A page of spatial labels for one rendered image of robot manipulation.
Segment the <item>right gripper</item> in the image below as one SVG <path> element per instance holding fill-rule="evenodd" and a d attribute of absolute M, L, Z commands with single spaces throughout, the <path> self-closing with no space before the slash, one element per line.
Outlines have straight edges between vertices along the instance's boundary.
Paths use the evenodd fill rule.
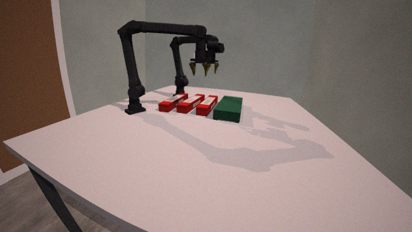
<path fill-rule="evenodd" d="M 195 75 L 196 63 L 199 63 L 199 64 L 205 64 L 205 76 L 207 76 L 207 72 L 208 72 L 211 64 L 206 62 L 206 61 L 210 62 L 210 59 L 205 58 L 205 49 L 201 49 L 200 51 L 198 49 L 196 49 L 195 50 L 195 59 L 190 59 L 190 61 L 195 61 L 195 62 L 191 62 L 193 64 L 189 64 L 190 68 L 192 69 L 193 75 Z M 193 66 L 194 66 L 194 71 L 193 71 Z"/>

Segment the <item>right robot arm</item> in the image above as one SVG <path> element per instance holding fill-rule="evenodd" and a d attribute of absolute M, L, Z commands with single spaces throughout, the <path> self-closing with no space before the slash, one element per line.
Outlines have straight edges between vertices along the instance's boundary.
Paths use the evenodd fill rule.
<path fill-rule="evenodd" d="M 129 115 L 146 111 L 146 108 L 142 107 L 140 99 L 138 99 L 139 97 L 145 95 L 145 87 L 141 84 L 141 81 L 139 79 L 137 66 L 135 62 L 134 48 L 132 45 L 132 34 L 140 32 L 178 34 L 198 37 L 195 49 L 198 49 L 199 51 L 201 49 L 205 49 L 207 42 L 207 49 L 209 51 L 218 50 L 218 39 L 213 37 L 205 37 L 207 29 L 204 26 L 170 24 L 160 22 L 145 22 L 135 20 L 132 20 L 124 26 L 122 26 L 119 30 L 117 30 L 117 33 L 119 34 L 121 39 L 125 64 L 127 68 L 127 74 L 129 78 L 129 105 L 128 109 L 125 109 L 125 113 Z"/>

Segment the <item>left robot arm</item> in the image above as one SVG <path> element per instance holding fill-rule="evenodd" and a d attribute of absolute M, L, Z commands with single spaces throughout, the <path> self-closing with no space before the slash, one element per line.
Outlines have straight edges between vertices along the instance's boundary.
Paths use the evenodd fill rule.
<path fill-rule="evenodd" d="M 198 37 L 192 37 L 192 36 L 182 37 L 181 36 L 181 37 L 174 37 L 172 42 L 170 43 L 170 47 L 172 49 L 173 56 L 174 56 L 174 62 L 175 62 L 175 69 L 176 69 L 175 85 L 177 86 L 175 94 L 173 96 L 175 96 L 179 93 L 185 93 L 183 88 L 185 86 L 187 86 L 187 84 L 189 84 L 189 80 L 186 77 L 186 75 L 184 75 L 184 72 L 183 72 L 183 69 L 182 69 L 182 63 L 181 63 L 180 52 L 179 52 L 179 45 L 185 44 L 185 43 L 193 43 L 193 42 L 196 43 L 196 40 L 198 40 Z M 175 45 L 174 45 L 174 43 L 175 43 Z M 215 60 L 215 53 L 223 53 L 224 50 L 225 50 L 224 44 L 219 43 L 217 51 L 207 50 L 208 51 L 208 59 Z"/>

